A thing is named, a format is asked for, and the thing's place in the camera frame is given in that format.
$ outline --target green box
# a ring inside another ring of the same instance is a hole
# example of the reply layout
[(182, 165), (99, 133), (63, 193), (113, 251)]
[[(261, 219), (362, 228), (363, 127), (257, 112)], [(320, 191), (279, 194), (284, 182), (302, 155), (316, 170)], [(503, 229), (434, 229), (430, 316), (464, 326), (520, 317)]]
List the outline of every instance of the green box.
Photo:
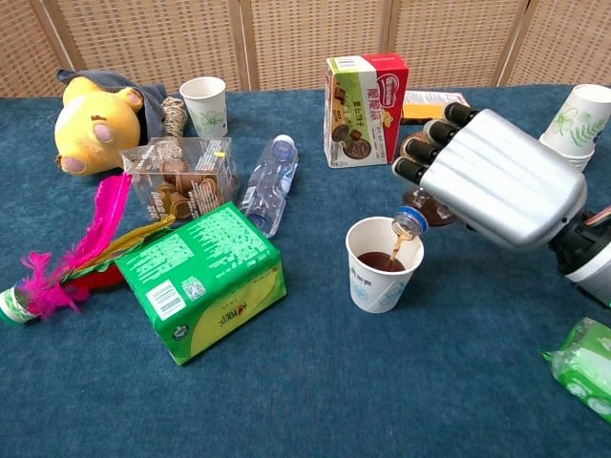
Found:
[(286, 295), (280, 252), (232, 202), (116, 265), (178, 365)]

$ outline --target clear plastic box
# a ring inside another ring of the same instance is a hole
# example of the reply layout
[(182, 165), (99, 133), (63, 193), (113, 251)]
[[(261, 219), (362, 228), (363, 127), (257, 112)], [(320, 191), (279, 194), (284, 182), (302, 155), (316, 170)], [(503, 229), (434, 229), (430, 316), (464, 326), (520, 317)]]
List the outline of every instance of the clear plastic box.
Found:
[(152, 138), (121, 151), (123, 168), (150, 219), (196, 219), (236, 198), (231, 138)]

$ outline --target pink feather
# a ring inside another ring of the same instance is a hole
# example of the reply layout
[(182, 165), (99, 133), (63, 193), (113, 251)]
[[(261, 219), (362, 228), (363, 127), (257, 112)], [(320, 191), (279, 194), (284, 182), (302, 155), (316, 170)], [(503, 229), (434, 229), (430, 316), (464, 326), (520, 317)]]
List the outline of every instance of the pink feather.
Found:
[(130, 192), (132, 177), (128, 174), (105, 178), (95, 195), (95, 214), (87, 227), (85, 237), (66, 253), (60, 264), (49, 274), (45, 272), (51, 262), (50, 253), (30, 253), (23, 264), (32, 270), (32, 276), (24, 279), (23, 291), (29, 299), (28, 310), (35, 315), (48, 317), (57, 308), (69, 305), (76, 310), (75, 302), (84, 301), (89, 291), (66, 291), (61, 281), (66, 274), (99, 256), (115, 236), (123, 218)]

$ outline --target blue tablecloth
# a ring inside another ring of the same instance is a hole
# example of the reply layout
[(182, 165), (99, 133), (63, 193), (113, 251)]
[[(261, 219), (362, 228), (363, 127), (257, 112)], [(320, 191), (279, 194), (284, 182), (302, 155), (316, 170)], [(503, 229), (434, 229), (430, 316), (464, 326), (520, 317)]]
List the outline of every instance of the blue tablecloth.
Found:
[[(535, 136), (569, 92), (463, 90)], [(274, 239), (287, 297), (183, 367), (127, 286), (81, 313), (0, 323), (1, 456), (609, 456), (610, 426), (539, 351), (557, 349), (585, 316), (611, 325), (611, 311), (557, 273), (550, 250), (433, 228), (395, 309), (371, 315), (352, 303), (346, 231), (393, 215), (407, 182), (388, 166), (329, 169), (323, 105), (320, 91), (227, 95), (242, 182), (273, 136), (292, 135), (300, 150)], [(2, 99), (0, 109), (6, 288), (28, 273), (23, 255), (60, 256), (83, 236), (101, 177), (56, 168), (59, 99)], [(610, 133), (585, 171), (593, 210), (611, 202)], [(132, 195), (120, 232), (145, 222)]]

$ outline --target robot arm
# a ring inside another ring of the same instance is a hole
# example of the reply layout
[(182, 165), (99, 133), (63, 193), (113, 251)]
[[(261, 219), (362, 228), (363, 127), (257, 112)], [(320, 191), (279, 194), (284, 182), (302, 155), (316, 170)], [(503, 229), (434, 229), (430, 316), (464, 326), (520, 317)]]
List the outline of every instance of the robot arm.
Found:
[(392, 171), (419, 185), (491, 241), (515, 249), (548, 245), (558, 270), (611, 302), (611, 226), (588, 224), (584, 175), (491, 110), (449, 104), (430, 121), (430, 142), (411, 139)]

